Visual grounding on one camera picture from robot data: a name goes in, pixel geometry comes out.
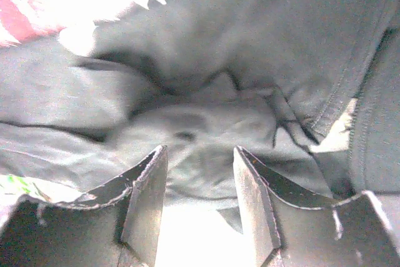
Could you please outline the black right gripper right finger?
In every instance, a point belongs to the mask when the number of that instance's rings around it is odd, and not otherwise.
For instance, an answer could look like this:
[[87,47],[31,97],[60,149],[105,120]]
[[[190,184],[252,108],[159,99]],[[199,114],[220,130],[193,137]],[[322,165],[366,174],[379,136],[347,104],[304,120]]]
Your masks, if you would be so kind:
[[338,201],[234,149],[247,266],[398,266],[399,198],[363,191]]

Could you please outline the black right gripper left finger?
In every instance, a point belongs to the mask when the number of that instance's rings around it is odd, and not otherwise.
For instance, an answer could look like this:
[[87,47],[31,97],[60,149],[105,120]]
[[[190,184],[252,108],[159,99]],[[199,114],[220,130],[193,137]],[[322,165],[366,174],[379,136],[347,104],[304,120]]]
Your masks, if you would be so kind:
[[2,210],[2,266],[154,266],[168,154],[66,203],[20,196]]

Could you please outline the black t shirt flower print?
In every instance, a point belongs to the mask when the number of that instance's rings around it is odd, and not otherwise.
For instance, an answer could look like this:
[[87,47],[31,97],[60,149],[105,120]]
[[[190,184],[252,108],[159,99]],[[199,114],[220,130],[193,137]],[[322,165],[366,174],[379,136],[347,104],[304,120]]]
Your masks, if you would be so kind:
[[399,0],[44,0],[1,46],[1,172],[86,190],[168,147],[166,204],[237,205],[244,146],[322,194],[399,191]]

